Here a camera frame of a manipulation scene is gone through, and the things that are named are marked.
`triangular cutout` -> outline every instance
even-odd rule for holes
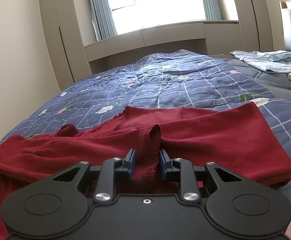
[[[232,182],[232,181],[241,181],[242,179],[232,175],[231,173],[221,169],[221,168],[216,168],[216,172],[224,182]]]
[[[59,176],[54,177],[52,180],[70,182],[73,180],[74,176],[78,173],[79,170],[79,167],[74,167],[71,170],[60,174]]]

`blue bedspread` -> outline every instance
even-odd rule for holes
[[[126,105],[222,111],[255,98],[265,98],[259,100],[259,110],[291,157],[291,103],[275,98],[227,63],[186,50],[152,54],[135,64],[78,81],[18,124],[1,142],[14,134],[30,138],[52,133],[68,123],[86,130],[111,119]],[[281,190],[291,200],[291,182]]]

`curtain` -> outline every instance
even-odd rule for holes
[[[108,0],[90,0],[92,23],[96,39],[103,40],[117,34]]]
[[[203,0],[204,11],[207,21],[220,21],[222,20],[221,10],[218,0]]]

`folded light blue clothing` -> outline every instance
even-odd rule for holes
[[[266,53],[235,50],[231,54],[235,58],[266,73],[291,73],[291,52],[281,52],[280,50]]]

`folded cloth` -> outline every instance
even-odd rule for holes
[[[235,50],[231,54],[235,58],[266,73],[291,73],[291,52],[279,50],[262,53],[259,51],[245,52]]]
[[[223,112],[127,106],[87,131],[70,124],[53,134],[8,138],[0,145],[0,206],[29,183],[80,161],[101,165],[109,158],[124,158],[130,148],[136,150],[133,182],[121,183],[119,192],[177,192],[174,185],[156,180],[159,149],[197,166],[214,161],[265,185],[280,186],[291,179],[291,159],[252,102]],[[0,240],[6,236],[0,217]]]

